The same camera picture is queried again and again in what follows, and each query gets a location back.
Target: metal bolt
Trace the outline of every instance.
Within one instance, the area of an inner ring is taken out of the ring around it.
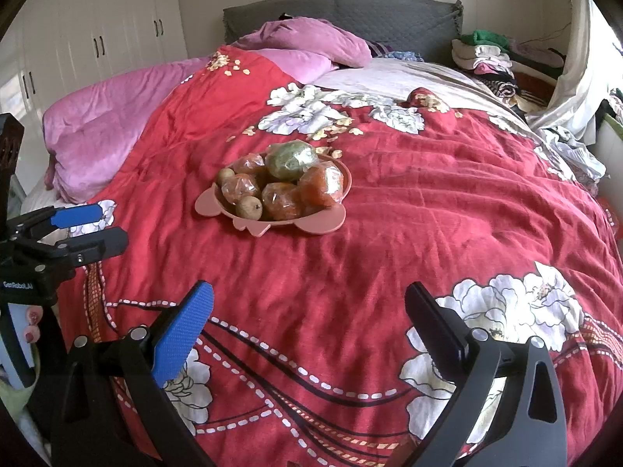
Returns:
[[[530,343],[538,349],[545,347],[545,341],[541,337],[534,336],[530,339]]]
[[[74,340],[74,346],[76,346],[76,348],[84,348],[87,342],[88,338],[86,338],[86,335],[81,335]]]
[[[489,334],[486,330],[483,330],[482,328],[475,328],[474,330],[472,330],[472,337],[475,338],[477,341],[484,342],[489,338]]]
[[[133,341],[142,341],[147,337],[147,329],[139,326],[138,328],[130,330],[130,337]]]

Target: blue patterned cloth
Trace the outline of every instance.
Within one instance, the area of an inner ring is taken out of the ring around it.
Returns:
[[[380,58],[392,58],[394,60],[402,60],[402,61],[416,61],[418,63],[423,63],[424,59],[419,54],[415,54],[413,51],[391,51],[390,53],[379,56]]]

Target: plastic-wrapped fruit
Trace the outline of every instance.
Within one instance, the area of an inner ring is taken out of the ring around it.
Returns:
[[[262,217],[262,202],[259,198],[243,197],[236,205],[236,215],[245,219],[253,219],[257,221]]]
[[[236,174],[248,174],[250,176],[266,174],[264,158],[256,152],[240,157],[232,163],[231,168]]]
[[[288,221],[303,215],[297,187],[289,182],[272,182],[262,192],[264,209],[275,221]]]
[[[286,142],[272,148],[266,155],[266,166],[271,176],[280,181],[298,181],[305,171],[319,160],[316,149],[302,140]]]
[[[220,190],[230,204],[237,204],[244,197],[260,197],[261,190],[253,176],[236,174],[225,179]]]
[[[298,189],[305,204],[331,207],[344,196],[344,175],[335,163],[322,161],[303,174]]]
[[[220,169],[219,174],[216,176],[216,184],[222,186],[225,179],[235,176],[236,173],[232,169]]]

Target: headboard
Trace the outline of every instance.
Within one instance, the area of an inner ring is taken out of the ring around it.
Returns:
[[[452,66],[452,39],[463,25],[461,2],[434,0],[264,0],[224,10],[225,41],[232,43],[282,13],[323,18],[395,51],[415,51],[426,61]]]

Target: wardrobe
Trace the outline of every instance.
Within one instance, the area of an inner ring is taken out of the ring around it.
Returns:
[[[48,166],[43,114],[117,74],[188,59],[178,0],[27,0],[0,42],[0,112],[25,127],[26,193]]]

